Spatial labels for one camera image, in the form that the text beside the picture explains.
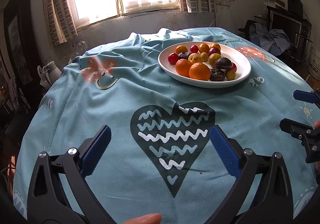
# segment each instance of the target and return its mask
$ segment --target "blue tablecloth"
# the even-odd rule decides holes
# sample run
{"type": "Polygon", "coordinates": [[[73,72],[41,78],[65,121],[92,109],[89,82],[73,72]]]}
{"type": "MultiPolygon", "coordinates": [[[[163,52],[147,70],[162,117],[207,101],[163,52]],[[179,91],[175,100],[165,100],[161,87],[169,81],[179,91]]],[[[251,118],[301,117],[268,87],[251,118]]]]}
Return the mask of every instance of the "blue tablecloth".
{"type": "MultiPolygon", "coordinates": [[[[164,224],[202,224],[235,181],[209,142],[208,130],[218,124],[256,154],[283,154],[296,215],[316,187],[314,166],[305,163],[304,148],[281,132],[279,122],[285,117],[306,124],[320,119],[315,105],[293,99],[296,89],[311,90],[277,58],[220,28],[163,28],[95,47],[66,66],[42,99],[19,153],[14,204],[26,217],[39,152],[64,154],[106,124],[111,143],[86,181],[114,220],[161,212],[164,224]],[[202,89],[172,79],[159,67],[157,57],[166,47],[202,40],[246,55],[249,78],[230,88],[202,89]]],[[[81,212],[65,177],[62,182],[73,209],[81,212]]]]}

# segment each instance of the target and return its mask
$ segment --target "white plate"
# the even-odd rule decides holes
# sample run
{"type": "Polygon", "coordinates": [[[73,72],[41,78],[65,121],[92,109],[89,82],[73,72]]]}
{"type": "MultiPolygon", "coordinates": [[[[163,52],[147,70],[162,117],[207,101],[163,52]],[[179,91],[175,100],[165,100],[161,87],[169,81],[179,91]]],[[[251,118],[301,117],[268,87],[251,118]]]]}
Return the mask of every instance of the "white plate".
{"type": "MultiPolygon", "coordinates": [[[[160,67],[171,77],[174,79],[186,83],[191,86],[197,86],[197,87],[203,87],[203,88],[225,88],[225,87],[230,87],[239,84],[240,82],[244,81],[251,72],[251,65],[250,62],[247,60],[247,58],[238,52],[237,50],[228,47],[226,45],[221,45],[221,55],[222,57],[230,59],[235,65],[237,66],[237,72],[236,72],[236,78],[235,80],[225,81],[222,82],[213,82],[213,81],[203,81],[203,80],[197,80],[197,79],[192,79],[188,77],[183,77],[180,76],[175,69],[175,65],[171,65],[168,61],[168,56],[175,52],[176,47],[179,45],[184,45],[187,47],[187,49],[190,49],[192,45],[199,45],[201,43],[206,43],[209,46],[212,44],[212,42],[207,42],[207,41],[189,41],[189,42],[183,42],[179,44],[172,45],[170,47],[167,47],[164,49],[159,57],[158,57],[158,62],[160,67]]],[[[212,68],[208,62],[204,62],[210,69],[212,68]]]]}

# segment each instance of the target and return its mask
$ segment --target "electrical outlet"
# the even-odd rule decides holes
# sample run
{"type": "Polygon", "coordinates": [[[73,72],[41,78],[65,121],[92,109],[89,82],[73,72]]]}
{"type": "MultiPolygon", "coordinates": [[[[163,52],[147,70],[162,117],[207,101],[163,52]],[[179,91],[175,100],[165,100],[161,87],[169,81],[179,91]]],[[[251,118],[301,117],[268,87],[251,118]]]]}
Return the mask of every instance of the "electrical outlet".
{"type": "Polygon", "coordinates": [[[215,3],[218,5],[230,6],[230,0],[215,0],[215,3]]]}
{"type": "Polygon", "coordinates": [[[223,5],[230,6],[230,0],[223,0],[223,5]]]}

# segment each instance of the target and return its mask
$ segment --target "bucket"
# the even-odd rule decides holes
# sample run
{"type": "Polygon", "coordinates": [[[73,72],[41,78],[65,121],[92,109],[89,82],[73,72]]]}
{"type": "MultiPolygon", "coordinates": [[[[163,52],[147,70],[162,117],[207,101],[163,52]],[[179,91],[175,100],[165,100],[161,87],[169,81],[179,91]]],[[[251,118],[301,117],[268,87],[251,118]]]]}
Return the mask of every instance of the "bucket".
{"type": "Polygon", "coordinates": [[[314,48],[311,50],[308,71],[317,80],[320,80],[320,52],[314,48]]]}

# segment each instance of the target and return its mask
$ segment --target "metal screw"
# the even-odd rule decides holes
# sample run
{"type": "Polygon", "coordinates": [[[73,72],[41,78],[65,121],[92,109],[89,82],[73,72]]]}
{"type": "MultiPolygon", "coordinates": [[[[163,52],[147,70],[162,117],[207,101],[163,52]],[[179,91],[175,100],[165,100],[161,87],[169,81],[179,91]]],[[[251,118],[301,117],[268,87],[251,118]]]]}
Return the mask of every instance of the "metal screw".
{"type": "Polygon", "coordinates": [[[244,150],[244,154],[252,155],[253,154],[253,150],[247,148],[247,149],[244,150]]]}
{"type": "Polygon", "coordinates": [[[70,148],[70,149],[68,150],[68,154],[70,154],[70,155],[74,155],[74,154],[76,154],[76,152],[77,152],[77,149],[76,149],[76,148],[70,148]]]}
{"type": "Polygon", "coordinates": [[[282,158],[282,154],[279,153],[279,152],[276,152],[276,153],[275,153],[275,157],[276,157],[277,159],[281,159],[281,158],[282,158]]]}
{"type": "Polygon", "coordinates": [[[47,153],[45,151],[42,151],[41,153],[39,153],[40,158],[44,158],[46,155],[47,153]]]}

